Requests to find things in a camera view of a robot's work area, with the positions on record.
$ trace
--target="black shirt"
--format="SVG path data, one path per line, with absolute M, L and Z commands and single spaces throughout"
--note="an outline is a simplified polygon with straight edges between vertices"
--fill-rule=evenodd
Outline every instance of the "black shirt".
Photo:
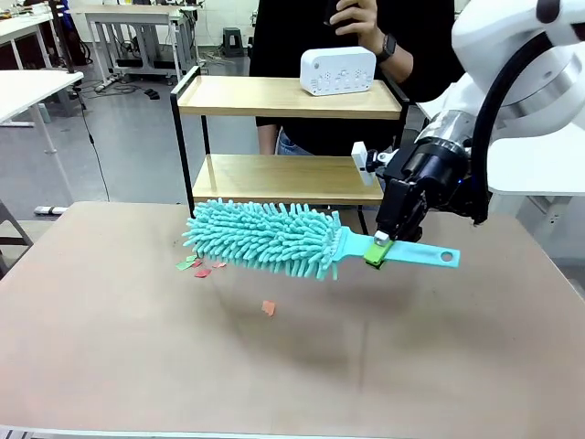
M 414 70 L 400 88 L 416 102 L 431 101 L 461 78 L 451 45 L 453 0 L 378 0 L 378 26 L 414 58 Z M 250 75 L 298 78 L 301 56 L 310 48 L 357 45 L 357 36 L 338 37 L 324 24 L 326 0 L 260 0 Z M 380 72 L 377 79 L 382 79 Z M 353 143 L 370 149 L 391 146 L 392 121 L 257 118 L 277 124 L 293 142 L 315 155 L 350 155 Z

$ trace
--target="white desk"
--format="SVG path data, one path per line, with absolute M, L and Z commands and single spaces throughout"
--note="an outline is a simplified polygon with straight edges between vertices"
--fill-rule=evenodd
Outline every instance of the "white desk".
M 26 37 L 28 35 L 37 35 L 38 45 L 43 54 L 43 60 L 45 61 L 45 67 L 50 68 L 51 62 L 48 58 L 47 48 L 45 47 L 45 41 L 40 31 L 39 25 L 49 22 L 51 24 L 51 30 L 53 37 L 55 37 L 55 31 L 52 22 L 52 15 L 41 14 L 38 16 L 17 16 L 8 20 L 0 21 L 0 45 L 10 42 L 12 50 L 15 54 L 16 65 L 19 69 L 23 69 L 22 60 L 20 54 L 16 48 L 16 40 L 18 38 Z
M 10 84 L 10 87 L 4 87 L 0 100 L 0 123 L 30 109 L 35 127 L 46 141 L 43 151 L 53 159 L 58 169 L 69 204 L 73 203 L 71 185 L 59 160 L 57 149 L 48 135 L 38 103 L 82 78 L 81 72 L 69 74 L 60 70 L 0 70 L 0 83 Z
M 585 60 L 585 45 L 580 48 Z M 450 89 L 419 104 L 429 119 L 442 110 Z M 585 196 L 584 163 L 585 131 L 575 123 L 549 135 L 495 141 L 487 160 L 488 186 L 494 193 L 490 211 L 517 216 L 528 197 L 545 214 L 535 231 L 544 244 L 571 199 Z
M 85 15 L 91 43 L 95 52 L 98 53 L 91 23 L 95 25 L 109 73 L 164 74 L 167 78 L 176 74 L 177 80 L 181 80 L 182 75 L 191 70 L 198 62 L 198 54 L 196 54 L 195 62 L 191 57 L 189 32 L 186 28 L 189 21 L 195 20 L 193 18 L 187 19 L 181 12 L 182 10 L 187 10 L 187 8 L 172 5 L 85 5 L 72 7 L 69 13 L 74 16 Z M 140 49 L 142 67 L 123 67 L 117 61 L 122 58 L 120 43 L 127 39 L 122 32 L 122 25 L 132 26 L 134 29 Z M 173 48 L 175 63 L 173 69 L 156 65 L 156 61 L 162 56 L 156 35 L 156 26 L 167 26 L 169 29 L 168 36 Z M 103 81 L 107 83 L 106 71 L 101 65 L 100 57 L 96 57 L 96 60 Z

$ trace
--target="green gripper pad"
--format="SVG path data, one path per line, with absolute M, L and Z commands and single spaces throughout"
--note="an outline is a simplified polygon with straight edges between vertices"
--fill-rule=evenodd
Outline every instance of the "green gripper pad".
M 364 254 L 364 259 L 368 265 L 379 269 L 384 263 L 384 258 L 394 245 L 394 241 L 390 241 L 386 245 L 377 245 L 375 242 L 367 249 Z

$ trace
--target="microfiber duster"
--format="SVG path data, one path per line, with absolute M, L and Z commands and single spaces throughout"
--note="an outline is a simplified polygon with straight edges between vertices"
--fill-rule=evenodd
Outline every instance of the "microfiber duster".
M 374 243 L 341 225 L 339 213 L 309 209 L 306 204 L 224 203 L 221 199 L 199 203 L 185 246 L 211 260 L 246 268 L 285 271 L 293 277 L 337 279 L 337 264 L 345 257 L 362 258 Z M 386 261 L 413 262 L 440 267 L 459 266 L 460 253 L 410 242 L 395 242 Z

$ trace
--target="jeans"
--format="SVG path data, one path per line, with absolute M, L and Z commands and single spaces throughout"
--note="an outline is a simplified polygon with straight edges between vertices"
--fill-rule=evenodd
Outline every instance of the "jeans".
M 313 155 L 306 152 L 299 145 L 295 145 L 284 130 L 278 136 L 277 142 L 278 155 Z

